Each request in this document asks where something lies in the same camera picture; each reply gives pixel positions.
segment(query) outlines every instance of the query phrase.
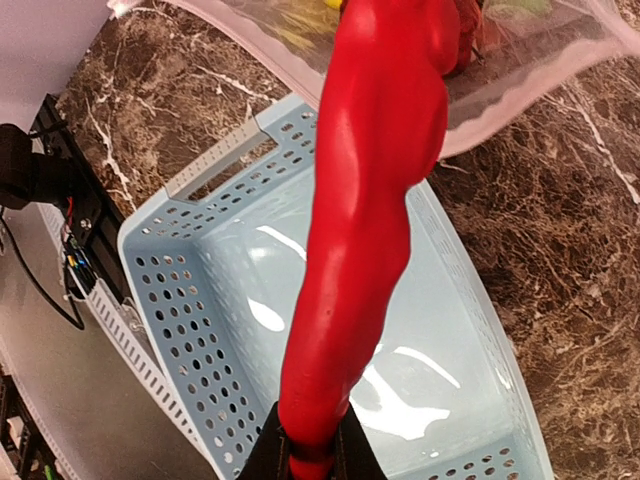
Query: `gray floor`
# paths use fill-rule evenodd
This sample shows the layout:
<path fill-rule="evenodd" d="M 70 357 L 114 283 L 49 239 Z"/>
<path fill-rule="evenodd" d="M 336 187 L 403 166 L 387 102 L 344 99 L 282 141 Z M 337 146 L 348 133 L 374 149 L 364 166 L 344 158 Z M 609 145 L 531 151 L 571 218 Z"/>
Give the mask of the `gray floor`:
<path fill-rule="evenodd" d="M 56 252 L 36 207 L 5 214 L 27 263 L 60 303 Z M 40 297 L 7 246 L 0 257 L 0 338 L 56 443 L 82 480 L 212 479 L 84 312 L 76 331 Z"/>

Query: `white wall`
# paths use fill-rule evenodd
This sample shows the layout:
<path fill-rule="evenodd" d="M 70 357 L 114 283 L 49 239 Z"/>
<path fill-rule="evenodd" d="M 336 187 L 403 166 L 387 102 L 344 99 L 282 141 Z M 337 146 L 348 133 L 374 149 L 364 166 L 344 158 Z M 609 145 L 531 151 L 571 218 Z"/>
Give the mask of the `white wall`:
<path fill-rule="evenodd" d="M 109 17 L 106 0 L 0 1 L 0 123 L 27 129 Z"/>

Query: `light blue basket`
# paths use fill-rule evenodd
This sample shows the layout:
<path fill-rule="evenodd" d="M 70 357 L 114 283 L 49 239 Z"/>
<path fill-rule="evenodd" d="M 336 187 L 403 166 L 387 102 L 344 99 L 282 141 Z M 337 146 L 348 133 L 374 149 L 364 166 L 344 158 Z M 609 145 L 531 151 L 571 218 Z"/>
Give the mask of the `light blue basket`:
<path fill-rule="evenodd" d="M 315 123 L 316 112 L 285 98 L 120 231 L 155 352 L 221 479 L 240 472 L 278 397 L 306 265 Z M 276 150 L 204 200 L 187 200 L 268 138 Z M 391 479 L 552 480 L 509 341 L 464 247 L 426 182 L 407 205 L 411 262 L 352 395 L 380 464 Z"/>

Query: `basket handle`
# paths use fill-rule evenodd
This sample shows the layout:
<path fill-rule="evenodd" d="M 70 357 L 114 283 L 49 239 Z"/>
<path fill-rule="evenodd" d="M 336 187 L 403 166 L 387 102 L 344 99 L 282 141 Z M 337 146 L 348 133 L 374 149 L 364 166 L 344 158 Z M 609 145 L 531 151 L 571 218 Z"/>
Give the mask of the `basket handle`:
<path fill-rule="evenodd" d="M 284 115 L 304 105 L 302 98 L 293 93 L 271 105 L 233 130 L 169 180 L 165 186 L 167 194 L 175 200 L 188 200 L 192 193 L 261 143 L 269 138 L 278 141 L 276 137 L 279 137 L 279 132 L 274 126 Z"/>

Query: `clear bag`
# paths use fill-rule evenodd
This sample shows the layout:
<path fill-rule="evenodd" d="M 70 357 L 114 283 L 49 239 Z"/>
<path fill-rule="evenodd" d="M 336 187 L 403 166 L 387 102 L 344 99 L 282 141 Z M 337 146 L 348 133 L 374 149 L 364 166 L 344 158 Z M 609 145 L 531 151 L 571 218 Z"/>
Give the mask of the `clear bag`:
<path fill-rule="evenodd" d="M 313 107 L 333 49 L 338 13 L 323 0 L 168 0 L 246 48 Z M 109 0 L 116 15 L 137 0 Z M 448 79 L 443 157 L 473 148 L 567 77 L 619 55 L 640 56 L 640 33 L 612 0 L 484 0 L 480 53 Z"/>

